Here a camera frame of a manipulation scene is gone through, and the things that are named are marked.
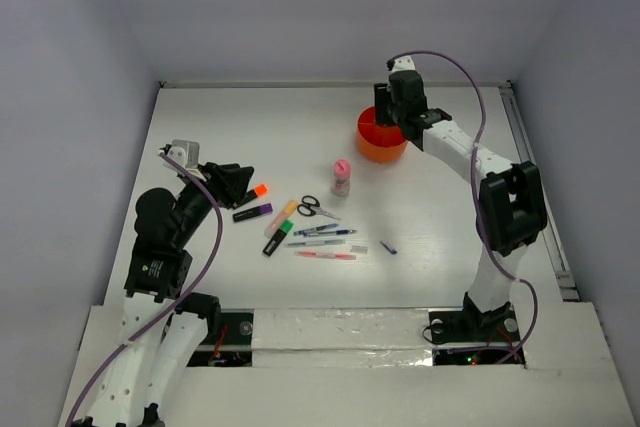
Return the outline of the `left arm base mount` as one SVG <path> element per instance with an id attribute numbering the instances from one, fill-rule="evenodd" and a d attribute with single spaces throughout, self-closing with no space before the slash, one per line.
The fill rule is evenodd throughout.
<path id="1" fill-rule="evenodd" d="M 175 310 L 165 328 L 165 339 L 186 332 L 184 323 L 195 316 L 204 337 L 188 353 L 188 367 L 250 367 L 252 365 L 253 310 L 224 310 L 216 296 L 192 293 Z"/>

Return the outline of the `orange capped black highlighter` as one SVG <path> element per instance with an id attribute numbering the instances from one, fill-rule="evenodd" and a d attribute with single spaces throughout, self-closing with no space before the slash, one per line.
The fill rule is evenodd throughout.
<path id="1" fill-rule="evenodd" d="M 235 206 L 235 209 L 244 206 L 258 198 L 265 196 L 268 193 L 268 187 L 265 184 L 260 184 L 253 189 L 249 190 L 241 201 Z"/>

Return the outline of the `black handled scissors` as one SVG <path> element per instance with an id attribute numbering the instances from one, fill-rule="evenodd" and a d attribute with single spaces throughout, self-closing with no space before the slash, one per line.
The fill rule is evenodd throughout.
<path id="1" fill-rule="evenodd" d="M 312 195 L 304 195 L 298 203 L 296 210 L 303 217 L 323 216 L 333 220 L 339 220 L 336 214 L 324 210 L 321 207 L 320 201 Z"/>

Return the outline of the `pink capped clear tube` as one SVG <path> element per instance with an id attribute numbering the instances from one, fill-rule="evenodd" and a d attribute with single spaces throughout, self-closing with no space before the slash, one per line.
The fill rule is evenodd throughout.
<path id="1" fill-rule="evenodd" d="M 333 184 L 331 191 L 334 195 L 344 197 L 350 191 L 351 164 L 345 159 L 339 159 L 333 164 Z"/>

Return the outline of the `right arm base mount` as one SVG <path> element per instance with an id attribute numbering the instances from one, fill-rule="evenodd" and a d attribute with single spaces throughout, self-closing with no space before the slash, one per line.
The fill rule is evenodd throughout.
<path id="1" fill-rule="evenodd" d="M 525 363 L 519 325 L 509 301 L 496 310 L 481 312 L 466 294 L 460 309 L 430 312 L 421 336 L 435 348 L 436 365 Z"/>

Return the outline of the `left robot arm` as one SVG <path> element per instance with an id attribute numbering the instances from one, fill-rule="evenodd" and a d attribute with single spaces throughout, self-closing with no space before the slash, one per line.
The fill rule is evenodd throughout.
<path id="1" fill-rule="evenodd" d="M 224 332 L 220 301 L 186 281 L 186 249 L 209 213 L 238 206 L 254 173 L 238 164 L 170 161 L 184 184 L 156 187 L 135 204 L 119 345 L 78 395 L 68 426 L 161 426 L 179 378 L 202 342 Z"/>

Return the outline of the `purple capped black highlighter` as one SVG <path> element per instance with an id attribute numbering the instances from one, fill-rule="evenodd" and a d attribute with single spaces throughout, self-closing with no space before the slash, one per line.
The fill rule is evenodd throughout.
<path id="1" fill-rule="evenodd" d="M 248 208 L 232 215 L 234 223 L 251 220 L 254 218 L 263 217 L 273 213 L 273 207 L 271 203 L 261 204 L 252 208 Z"/>

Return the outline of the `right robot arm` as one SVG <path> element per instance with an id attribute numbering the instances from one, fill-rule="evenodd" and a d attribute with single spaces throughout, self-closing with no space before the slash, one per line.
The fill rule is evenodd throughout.
<path id="1" fill-rule="evenodd" d="M 515 163 L 483 147 L 452 116 L 427 103 L 422 77 L 414 70 L 390 74 L 374 91 L 374 122 L 396 127 L 420 151 L 467 181 L 483 244 L 475 278 L 458 311 L 433 316 L 438 342 L 482 340 L 511 309 L 512 285 L 528 247 L 546 228 L 548 214 L 541 175 L 530 162 Z"/>

